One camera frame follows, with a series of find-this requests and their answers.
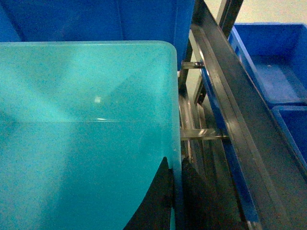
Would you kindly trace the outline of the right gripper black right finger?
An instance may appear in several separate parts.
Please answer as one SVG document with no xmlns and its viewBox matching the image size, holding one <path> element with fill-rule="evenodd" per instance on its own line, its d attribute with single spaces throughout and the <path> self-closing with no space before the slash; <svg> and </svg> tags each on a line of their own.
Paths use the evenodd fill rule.
<svg viewBox="0 0 307 230">
<path fill-rule="evenodd" d="M 205 181 L 187 158 L 182 161 L 185 211 L 192 230 L 243 230 L 245 224 L 226 216 Z"/>
</svg>

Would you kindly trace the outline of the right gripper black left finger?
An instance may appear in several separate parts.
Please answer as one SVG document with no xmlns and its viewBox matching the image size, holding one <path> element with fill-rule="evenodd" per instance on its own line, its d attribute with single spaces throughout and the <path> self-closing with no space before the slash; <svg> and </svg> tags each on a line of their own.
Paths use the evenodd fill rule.
<svg viewBox="0 0 307 230">
<path fill-rule="evenodd" d="M 163 157 L 150 187 L 125 230 L 169 230 L 173 207 L 173 172 Z"/>
</svg>

